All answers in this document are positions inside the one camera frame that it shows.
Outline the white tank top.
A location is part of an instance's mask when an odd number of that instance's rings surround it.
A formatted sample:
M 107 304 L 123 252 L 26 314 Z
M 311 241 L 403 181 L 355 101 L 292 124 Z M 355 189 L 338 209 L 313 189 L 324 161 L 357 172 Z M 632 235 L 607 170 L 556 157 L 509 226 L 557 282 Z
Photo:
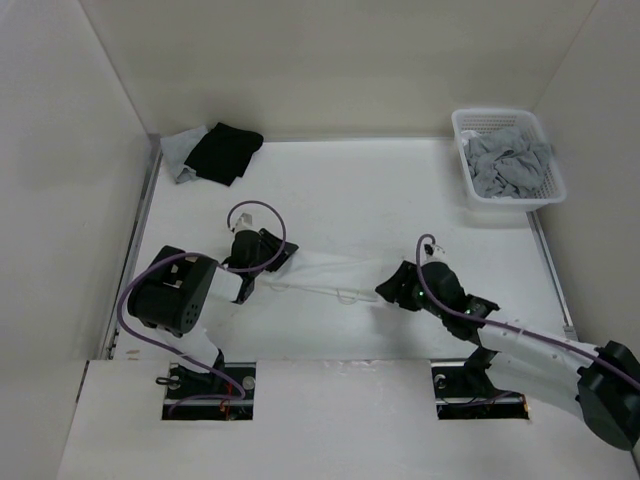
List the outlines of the white tank top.
M 264 272 L 263 284 L 282 291 L 298 289 L 336 296 L 345 304 L 379 299 L 375 288 L 388 280 L 403 258 L 397 252 L 357 258 L 299 250 L 276 272 Z

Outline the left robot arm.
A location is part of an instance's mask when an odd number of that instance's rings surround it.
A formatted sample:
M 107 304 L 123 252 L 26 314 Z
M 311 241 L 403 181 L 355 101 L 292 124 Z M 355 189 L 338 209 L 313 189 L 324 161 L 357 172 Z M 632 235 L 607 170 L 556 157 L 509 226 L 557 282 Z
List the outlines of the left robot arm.
M 223 262 L 187 257 L 172 246 L 160 250 L 153 263 L 161 267 L 132 288 L 127 311 L 180 352 L 181 364 L 169 377 L 169 389 L 178 398 L 199 395 L 210 399 L 234 391 L 224 379 L 224 354 L 198 323 L 206 300 L 244 304 L 254 291 L 256 278 L 278 272 L 298 250 L 297 244 L 264 228 L 235 231 L 230 255 Z

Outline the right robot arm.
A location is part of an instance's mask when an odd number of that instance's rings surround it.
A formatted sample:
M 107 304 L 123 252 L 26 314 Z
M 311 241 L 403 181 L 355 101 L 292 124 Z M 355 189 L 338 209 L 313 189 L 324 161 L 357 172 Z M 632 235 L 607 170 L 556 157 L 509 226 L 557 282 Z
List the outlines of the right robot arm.
M 404 261 L 375 291 L 402 309 L 428 311 L 475 345 L 463 373 L 471 393 L 528 395 L 581 419 L 614 448 L 630 451 L 638 443 L 639 361 L 625 345 L 595 346 L 493 320 L 498 305 L 467 293 L 441 261 Z

